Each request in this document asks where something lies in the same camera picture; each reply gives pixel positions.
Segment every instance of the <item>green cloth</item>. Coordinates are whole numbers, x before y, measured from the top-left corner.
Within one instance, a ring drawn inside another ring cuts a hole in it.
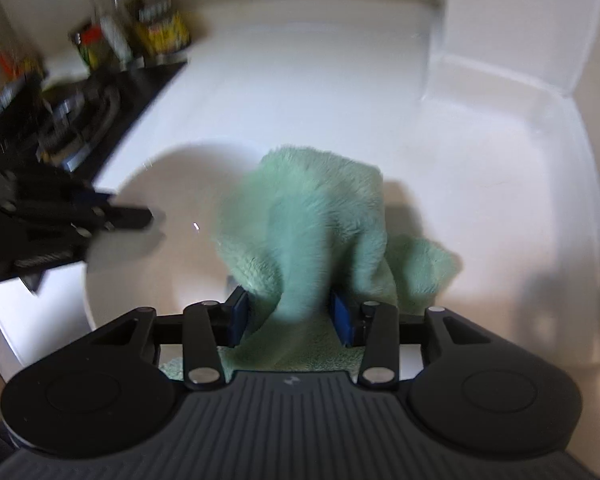
[[[232,370],[350,370],[363,349],[340,345],[331,285],[361,300],[422,313],[458,272],[439,245],[387,237],[378,168],[311,148],[268,153],[221,205],[219,256],[250,294],[251,317]]]

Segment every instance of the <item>stove burner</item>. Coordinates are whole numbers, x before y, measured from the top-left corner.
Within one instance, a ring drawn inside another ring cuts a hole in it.
[[[120,110],[114,86],[62,101],[38,132],[38,160],[73,171],[96,147]]]

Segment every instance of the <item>stove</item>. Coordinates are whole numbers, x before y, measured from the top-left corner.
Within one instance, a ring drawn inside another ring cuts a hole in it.
[[[49,164],[92,182],[136,119],[185,63],[94,72],[41,92],[31,77],[0,106],[0,170]],[[22,278],[36,292],[43,275]]]

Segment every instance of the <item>fuzzy microfiber cloth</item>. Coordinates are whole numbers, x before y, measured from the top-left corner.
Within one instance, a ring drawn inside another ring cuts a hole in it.
[[[387,237],[378,168],[311,148],[267,154],[224,200],[216,241],[251,303],[240,345],[219,349],[229,375],[355,374],[363,349],[340,344],[327,310],[332,285],[420,314],[458,272],[435,243]]]

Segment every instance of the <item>white bowl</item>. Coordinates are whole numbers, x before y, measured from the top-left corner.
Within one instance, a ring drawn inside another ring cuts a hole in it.
[[[216,208],[263,154],[236,142],[186,146],[146,163],[122,187],[113,202],[147,206],[154,223],[93,241],[85,278],[92,328],[138,306],[179,314],[188,304],[227,298],[228,272],[212,241]]]

